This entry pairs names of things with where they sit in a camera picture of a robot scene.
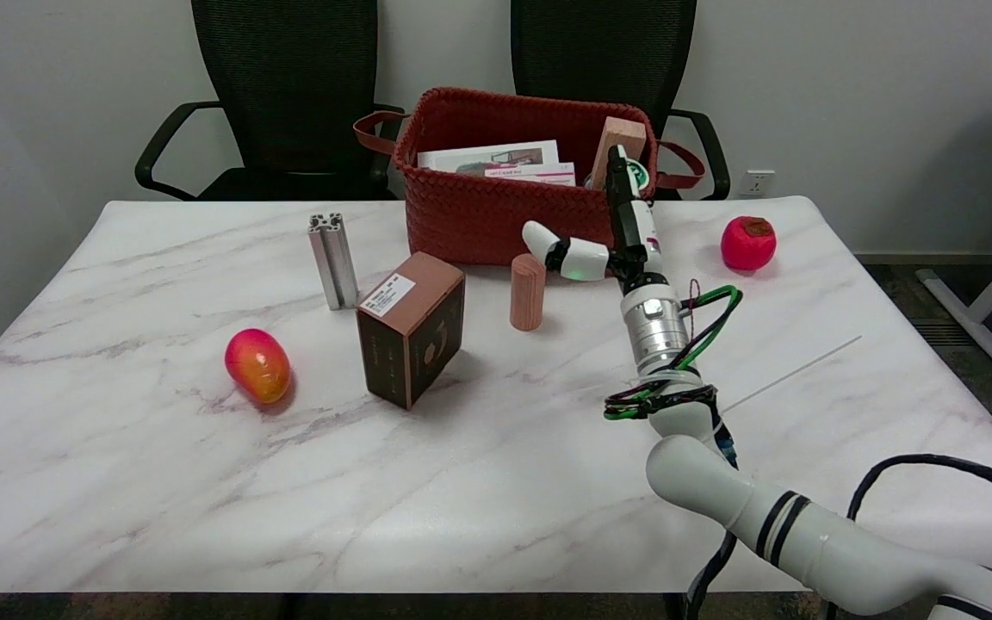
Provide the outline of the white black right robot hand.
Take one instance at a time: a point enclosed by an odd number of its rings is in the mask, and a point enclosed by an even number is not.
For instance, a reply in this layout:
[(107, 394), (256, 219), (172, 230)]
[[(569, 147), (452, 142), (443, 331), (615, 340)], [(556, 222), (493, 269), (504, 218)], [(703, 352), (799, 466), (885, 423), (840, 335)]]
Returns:
[(648, 285), (666, 285), (656, 220), (639, 195), (641, 181), (647, 179), (648, 173), (627, 157), (623, 146), (611, 146), (604, 179), (611, 248), (579, 237), (559, 237), (531, 220), (521, 231), (528, 251), (546, 270), (568, 280), (593, 282), (611, 275), (624, 295)]

